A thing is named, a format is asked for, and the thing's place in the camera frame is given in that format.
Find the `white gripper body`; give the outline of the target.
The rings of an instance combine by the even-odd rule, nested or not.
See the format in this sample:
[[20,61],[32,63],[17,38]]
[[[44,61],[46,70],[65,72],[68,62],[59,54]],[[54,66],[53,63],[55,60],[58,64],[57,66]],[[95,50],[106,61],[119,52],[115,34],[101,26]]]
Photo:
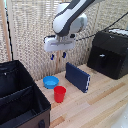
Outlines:
[[75,34],[59,37],[51,35],[44,38],[44,50],[46,52],[68,50],[75,47]]

